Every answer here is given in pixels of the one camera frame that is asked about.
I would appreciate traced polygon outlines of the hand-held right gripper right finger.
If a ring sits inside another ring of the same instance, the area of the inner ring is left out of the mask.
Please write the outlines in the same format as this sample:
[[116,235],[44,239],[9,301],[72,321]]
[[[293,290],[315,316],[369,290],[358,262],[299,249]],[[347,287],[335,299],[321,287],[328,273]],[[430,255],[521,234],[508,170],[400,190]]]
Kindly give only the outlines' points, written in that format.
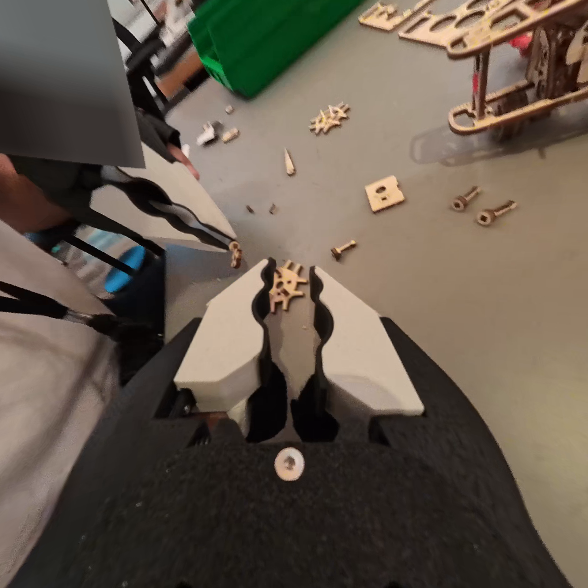
[[309,273],[315,368],[291,401],[304,442],[331,442],[348,422],[420,417],[424,404],[383,317],[318,266]]

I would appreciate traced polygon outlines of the square wooden plate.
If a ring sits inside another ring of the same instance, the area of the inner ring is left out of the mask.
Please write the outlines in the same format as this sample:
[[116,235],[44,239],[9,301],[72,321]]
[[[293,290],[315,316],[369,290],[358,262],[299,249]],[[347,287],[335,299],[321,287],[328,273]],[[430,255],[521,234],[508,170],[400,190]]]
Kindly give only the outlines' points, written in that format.
[[405,196],[393,175],[366,185],[364,190],[373,213],[384,211],[405,201]]

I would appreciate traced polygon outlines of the white shirt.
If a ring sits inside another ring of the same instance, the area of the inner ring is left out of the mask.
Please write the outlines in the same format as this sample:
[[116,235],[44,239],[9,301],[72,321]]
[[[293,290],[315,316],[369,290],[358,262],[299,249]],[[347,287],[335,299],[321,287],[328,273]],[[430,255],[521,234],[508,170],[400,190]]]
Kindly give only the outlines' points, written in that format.
[[108,337],[65,320],[1,313],[1,587],[40,539],[118,390]]

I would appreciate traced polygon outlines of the wooden model vehicle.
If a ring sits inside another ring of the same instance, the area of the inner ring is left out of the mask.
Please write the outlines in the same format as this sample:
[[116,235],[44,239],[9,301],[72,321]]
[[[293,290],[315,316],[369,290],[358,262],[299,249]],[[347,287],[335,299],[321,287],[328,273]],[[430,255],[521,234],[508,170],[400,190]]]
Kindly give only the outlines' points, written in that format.
[[[492,49],[526,33],[525,77],[489,93]],[[492,131],[499,142],[508,140],[524,123],[587,100],[587,1],[507,1],[448,42],[446,54],[454,61],[474,58],[472,98],[449,112],[450,130]]]

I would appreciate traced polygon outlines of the wooden square-hole peg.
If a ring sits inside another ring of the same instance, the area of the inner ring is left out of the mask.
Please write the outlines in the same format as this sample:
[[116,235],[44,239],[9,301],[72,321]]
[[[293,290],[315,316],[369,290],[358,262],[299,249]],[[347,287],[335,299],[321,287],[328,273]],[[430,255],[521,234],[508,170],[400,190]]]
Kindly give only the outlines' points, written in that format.
[[507,201],[504,204],[493,208],[483,209],[476,215],[476,222],[481,226],[491,226],[499,218],[514,210],[518,203],[515,201]]
[[456,196],[451,202],[452,210],[455,210],[456,212],[464,212],[470,205],[470,202],[473,201],[480,192],[480,187],[474,186],[465,194]]

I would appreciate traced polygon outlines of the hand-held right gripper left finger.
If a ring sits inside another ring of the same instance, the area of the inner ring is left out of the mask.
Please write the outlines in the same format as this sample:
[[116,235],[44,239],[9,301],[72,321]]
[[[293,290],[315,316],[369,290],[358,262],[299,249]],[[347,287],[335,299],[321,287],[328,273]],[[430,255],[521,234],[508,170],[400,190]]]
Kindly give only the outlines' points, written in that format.
[[208,302],[173,379],[198,413],[226,415],[250,443],[276,437],[288,419],[288,387],[265,322],[275,269],[263,259]]

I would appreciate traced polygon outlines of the blue stool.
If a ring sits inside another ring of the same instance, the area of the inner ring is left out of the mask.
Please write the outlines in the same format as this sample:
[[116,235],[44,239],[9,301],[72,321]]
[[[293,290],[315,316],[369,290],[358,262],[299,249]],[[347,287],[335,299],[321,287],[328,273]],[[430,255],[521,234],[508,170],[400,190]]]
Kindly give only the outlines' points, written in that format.
[[88,226],[79,228],[73,239],[60,243],[56,256],[101,299],[128,290],[159,259],[128,237]]

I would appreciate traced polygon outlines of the green plastic crate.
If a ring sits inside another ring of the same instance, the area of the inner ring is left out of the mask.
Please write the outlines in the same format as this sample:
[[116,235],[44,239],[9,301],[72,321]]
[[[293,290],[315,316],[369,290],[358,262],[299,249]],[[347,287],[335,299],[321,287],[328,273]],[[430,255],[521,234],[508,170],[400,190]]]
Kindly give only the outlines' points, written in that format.
[[187,31],[209,76],[254,98],[362,1],[206,1]]

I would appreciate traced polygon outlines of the wooden parts sheet round holes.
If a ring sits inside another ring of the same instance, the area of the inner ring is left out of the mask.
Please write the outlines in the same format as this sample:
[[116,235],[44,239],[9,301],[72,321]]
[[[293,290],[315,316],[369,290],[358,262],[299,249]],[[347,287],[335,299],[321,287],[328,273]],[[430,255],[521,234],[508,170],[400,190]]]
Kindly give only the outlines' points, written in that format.
[[401,40],[446,48],[459,33],[457,23],[466,13],[466,4],[443,14],[433,14],[429,10],[418,15],[415,22],[399,31]]

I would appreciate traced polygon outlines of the grey desk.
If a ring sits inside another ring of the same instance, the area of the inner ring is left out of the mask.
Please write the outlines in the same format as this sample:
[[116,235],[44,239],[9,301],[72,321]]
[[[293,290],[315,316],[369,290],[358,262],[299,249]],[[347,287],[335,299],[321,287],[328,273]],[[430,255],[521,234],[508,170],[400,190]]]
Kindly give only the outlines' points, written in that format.
[[[168,121],[235,228],[242,269],[267,256],[305,275],[316,265],[393,319],[477,408],[553,558],[587,587],[587,105],[502,145],[454,135],[447,113],[469,98],[471,60],[365,28],[363,10],[254,100],[208,80]],[[342,102],[340,127],[308,129]],[[219,139],[198,146],[207,121]],[[405,201],[373,213],[364,187],[391,175]],[[491,226],[476,222],[510,200]]]

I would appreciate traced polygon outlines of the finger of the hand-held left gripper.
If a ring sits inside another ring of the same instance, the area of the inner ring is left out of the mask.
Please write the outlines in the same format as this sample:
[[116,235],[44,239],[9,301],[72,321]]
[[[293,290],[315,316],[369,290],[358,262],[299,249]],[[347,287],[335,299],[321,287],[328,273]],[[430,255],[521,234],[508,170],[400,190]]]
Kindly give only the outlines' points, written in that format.
[[159,246],[183,246],[205,252],[225,253],[224,245],[203,233],[182,225],[176,218],[153,209],[147,196],[155,195],[149,182],[115,182],[94,191],[91,209]]
[[153,209],[224,245],[238,240],[221,209],[183,163],[167,160],[145,143],[141,146],[144,167],[118,166],[117,172],[155,186],[155,195],[146,197]]

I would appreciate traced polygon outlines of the openwork wooden gear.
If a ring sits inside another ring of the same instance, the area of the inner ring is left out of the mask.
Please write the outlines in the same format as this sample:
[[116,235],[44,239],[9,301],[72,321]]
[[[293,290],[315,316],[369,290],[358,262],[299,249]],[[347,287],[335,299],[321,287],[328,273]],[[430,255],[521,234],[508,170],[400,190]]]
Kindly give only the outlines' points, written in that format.
[[311,119],[308,129],[316,136],[327,135],[332,129],[340,127],[343,121],[348,120],[349,110],[350,105],[343,102],[337,105],[329,105]]

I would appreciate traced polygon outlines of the wooden spiked gear disc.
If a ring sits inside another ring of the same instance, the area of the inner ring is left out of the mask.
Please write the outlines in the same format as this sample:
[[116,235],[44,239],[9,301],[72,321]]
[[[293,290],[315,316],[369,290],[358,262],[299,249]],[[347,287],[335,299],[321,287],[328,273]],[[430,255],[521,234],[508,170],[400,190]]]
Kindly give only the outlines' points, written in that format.
[[301,277],[301,271],[302,265],[291,260],[275,269],[273,286],[269,292],[271,314],[276,313],[278,306],[286,312],[293,299],[305,296],[299,286],[308,284],[308,281]]

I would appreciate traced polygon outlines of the person's left forearm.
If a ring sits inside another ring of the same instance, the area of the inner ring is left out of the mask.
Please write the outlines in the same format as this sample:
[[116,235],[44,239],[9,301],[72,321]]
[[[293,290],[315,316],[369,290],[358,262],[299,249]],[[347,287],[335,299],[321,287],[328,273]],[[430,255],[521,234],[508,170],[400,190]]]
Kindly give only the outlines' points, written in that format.
[[1,221],[24,235],[60,226],[72,217],[50,202],[44,193],[19,174],[10,159],[1,155]]

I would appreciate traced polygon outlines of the wooden parts sheet toothed cutout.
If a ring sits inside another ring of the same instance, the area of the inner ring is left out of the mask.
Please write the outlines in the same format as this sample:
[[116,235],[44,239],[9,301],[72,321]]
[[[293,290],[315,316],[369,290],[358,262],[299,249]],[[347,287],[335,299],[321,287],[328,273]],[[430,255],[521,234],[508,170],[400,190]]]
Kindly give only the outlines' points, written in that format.
[[376,2],[358,17],[359,24],[384,32],[397,30],[413,15],[412,9],[399,12],[392,4]]

